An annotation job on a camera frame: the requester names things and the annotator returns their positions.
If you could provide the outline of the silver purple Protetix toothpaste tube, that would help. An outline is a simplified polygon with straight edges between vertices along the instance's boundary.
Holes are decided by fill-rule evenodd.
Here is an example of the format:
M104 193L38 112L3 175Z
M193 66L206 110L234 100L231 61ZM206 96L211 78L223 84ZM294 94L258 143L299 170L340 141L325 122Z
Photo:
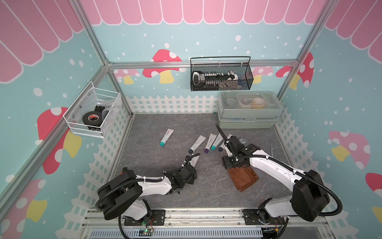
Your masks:
M239 141L240 141L242 144L245 144L245 143L247 142L247 140L244 139L244 138L242 138L242 137L239 139Z

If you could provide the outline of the brown cloth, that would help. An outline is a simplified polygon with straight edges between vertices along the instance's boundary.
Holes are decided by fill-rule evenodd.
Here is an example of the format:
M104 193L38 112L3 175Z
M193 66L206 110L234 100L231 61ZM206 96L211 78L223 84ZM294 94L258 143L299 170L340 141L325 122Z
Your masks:
M259 180L258 174L251 166L234 167L227 172L234 186L240 192L245 191Z

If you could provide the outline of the white green cap toothpaste tube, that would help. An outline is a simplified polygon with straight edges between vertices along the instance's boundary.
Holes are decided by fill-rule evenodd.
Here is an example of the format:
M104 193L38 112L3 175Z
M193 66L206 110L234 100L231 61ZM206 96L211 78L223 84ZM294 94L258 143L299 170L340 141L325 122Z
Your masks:
M214 143L212 144L212 146L211 146L211 150L216 150L216 149L219 147L219 145L221 144L222 141L223 141L223 137L222 137L221 134L219 134L219 135L216 137Z

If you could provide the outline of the white R&O purple cap tube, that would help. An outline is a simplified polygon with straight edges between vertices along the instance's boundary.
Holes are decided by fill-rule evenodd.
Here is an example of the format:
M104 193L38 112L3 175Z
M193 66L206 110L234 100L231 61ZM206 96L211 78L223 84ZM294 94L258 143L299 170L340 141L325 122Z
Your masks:
M217 135L212 134L212 133L210 134L208 141L207 141L207 144L206 144L206 147L205 147L205 150L204 150L205 153L208 153L210 151L216 137L217 137Z

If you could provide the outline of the white dark cap toothpaste tube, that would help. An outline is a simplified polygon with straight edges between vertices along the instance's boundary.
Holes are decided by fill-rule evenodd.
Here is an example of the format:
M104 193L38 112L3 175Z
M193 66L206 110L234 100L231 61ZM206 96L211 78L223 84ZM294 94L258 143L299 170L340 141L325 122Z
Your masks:
M206 140L206 138L202 135L198 137L198 139L194 142L194 144L189 149L189 153L192 154L194 151Z

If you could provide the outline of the white pink cap toothpaste tube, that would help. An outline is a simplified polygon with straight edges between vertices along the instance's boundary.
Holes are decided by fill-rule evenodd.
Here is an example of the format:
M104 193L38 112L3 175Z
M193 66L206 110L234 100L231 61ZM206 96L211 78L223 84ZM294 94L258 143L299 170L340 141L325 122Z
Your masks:
M195 157L193 157L192 158L192 160L191 160L191 166L193 166L193 167L196 167L196 164L197 164L197 162L198 162L198 160L199 160L199 155L197 155L197 156L195 156Z

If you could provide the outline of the white R&O tube red scribble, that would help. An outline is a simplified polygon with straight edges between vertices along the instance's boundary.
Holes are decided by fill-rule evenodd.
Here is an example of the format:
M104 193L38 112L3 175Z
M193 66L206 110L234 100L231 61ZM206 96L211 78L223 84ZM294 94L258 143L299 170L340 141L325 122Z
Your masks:
M218 151L219 151L219 152L222 152L223 150L225 150L225 148L226 148L225 140L223 140L223 143L222 143L222 144L220 145L220 147L218 148Z

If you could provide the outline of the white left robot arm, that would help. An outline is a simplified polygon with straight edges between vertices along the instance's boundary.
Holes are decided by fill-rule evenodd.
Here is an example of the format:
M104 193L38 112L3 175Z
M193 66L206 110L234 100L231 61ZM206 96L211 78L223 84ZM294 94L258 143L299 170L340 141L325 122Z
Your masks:
M125 167L120 175L98 190L95 208L103 212L105 220L120 217L145 225L153 218L153 212L141 197L179 193L196 179L197 171L191 164L164 172L159 177L139 176Z

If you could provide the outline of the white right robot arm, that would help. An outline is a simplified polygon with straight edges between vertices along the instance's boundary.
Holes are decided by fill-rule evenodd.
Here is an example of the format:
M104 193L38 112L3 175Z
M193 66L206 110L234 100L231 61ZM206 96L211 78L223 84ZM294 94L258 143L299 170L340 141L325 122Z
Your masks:
M318 216L330 217L342 212L343 204L340 198L324 185L316 171L296 169L254 144L244 145L235 136L224 139L224 145L227 156L222 160L226 169L244 166L257 168L292 192L292 195L287 197L269 198L258 207L258 215L263 224L284 216L299 216L312 222Z

